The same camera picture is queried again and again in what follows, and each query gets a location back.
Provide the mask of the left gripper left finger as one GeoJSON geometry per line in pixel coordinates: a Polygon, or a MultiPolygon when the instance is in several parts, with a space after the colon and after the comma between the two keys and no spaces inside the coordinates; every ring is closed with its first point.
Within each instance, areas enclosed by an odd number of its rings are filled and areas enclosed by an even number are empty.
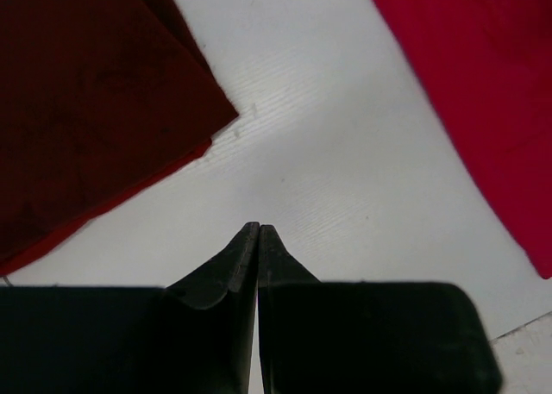
{"type": "Polygon", "coordinates": [[[259,233],[166,288],[2,288],[2,392],[247,392],[259,233]]]}

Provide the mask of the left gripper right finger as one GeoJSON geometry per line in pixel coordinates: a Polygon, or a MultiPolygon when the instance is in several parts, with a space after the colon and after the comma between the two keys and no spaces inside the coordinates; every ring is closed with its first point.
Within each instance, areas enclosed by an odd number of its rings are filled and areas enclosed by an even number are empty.
{"type": "Polygon", "coordinates": [[[267,393],[497,393],[503,378],[474,304],[436,282],[323,282],[259,235],[267,393]]]}

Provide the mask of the bright red t shirt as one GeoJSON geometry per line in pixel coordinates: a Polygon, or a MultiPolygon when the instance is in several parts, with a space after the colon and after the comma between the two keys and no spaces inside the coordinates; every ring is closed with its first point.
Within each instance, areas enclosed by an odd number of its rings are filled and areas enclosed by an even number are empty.
{"type": "Polygon", "coordinates": [[[473,181],[551,276],[551,0],[373,0],[473,181]]]}

